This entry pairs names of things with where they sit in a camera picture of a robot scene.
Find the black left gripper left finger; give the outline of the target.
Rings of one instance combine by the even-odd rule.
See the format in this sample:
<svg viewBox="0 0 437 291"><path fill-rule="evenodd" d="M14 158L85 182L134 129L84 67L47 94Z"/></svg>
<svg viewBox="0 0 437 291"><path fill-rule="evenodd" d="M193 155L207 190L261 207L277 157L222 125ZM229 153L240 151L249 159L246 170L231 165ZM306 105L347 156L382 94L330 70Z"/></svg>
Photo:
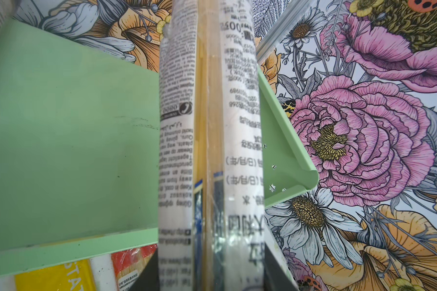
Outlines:
<svg viewBox="0 0 437 291"><path fill-rule="evenodd" d="M155 251L148 264L137 278L129 291L159 291L159 258L158 251Z"/></svg>

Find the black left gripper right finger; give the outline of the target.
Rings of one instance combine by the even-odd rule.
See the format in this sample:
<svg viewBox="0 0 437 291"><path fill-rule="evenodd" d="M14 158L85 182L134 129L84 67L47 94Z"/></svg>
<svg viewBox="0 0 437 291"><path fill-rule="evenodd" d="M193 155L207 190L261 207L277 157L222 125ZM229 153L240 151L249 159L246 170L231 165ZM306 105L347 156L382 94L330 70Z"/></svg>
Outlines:
<svg viewBox="0 0 437 291"><path fill-rule="evenodd" d="M268 245L265 245L264 291L298 291L299 288L284 274Z"/></svg>

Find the clear labelled spaghetti bag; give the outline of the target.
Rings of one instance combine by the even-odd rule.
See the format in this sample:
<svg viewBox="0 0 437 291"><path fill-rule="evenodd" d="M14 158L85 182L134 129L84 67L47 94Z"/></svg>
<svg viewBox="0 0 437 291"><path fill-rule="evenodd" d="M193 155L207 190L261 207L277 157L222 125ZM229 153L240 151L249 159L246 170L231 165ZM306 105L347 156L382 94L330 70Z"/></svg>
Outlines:
<svg viewBox="0 0 437 291"><path fill-rule="evenodd" d="M259 67L251 1L174 1L159 28L163 291L264 288Z"/></svg>

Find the yellow spaghetti bag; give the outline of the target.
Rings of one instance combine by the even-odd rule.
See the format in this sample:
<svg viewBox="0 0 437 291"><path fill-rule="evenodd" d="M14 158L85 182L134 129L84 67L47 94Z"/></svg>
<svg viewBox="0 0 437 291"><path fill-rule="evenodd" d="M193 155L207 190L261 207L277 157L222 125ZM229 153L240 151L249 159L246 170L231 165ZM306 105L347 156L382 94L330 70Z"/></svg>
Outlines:
<svg viewBox="0 0 437 291"><path fill-rule="evenodd" d="M17 291L95 291L88 259L15 275Z"/></svg>

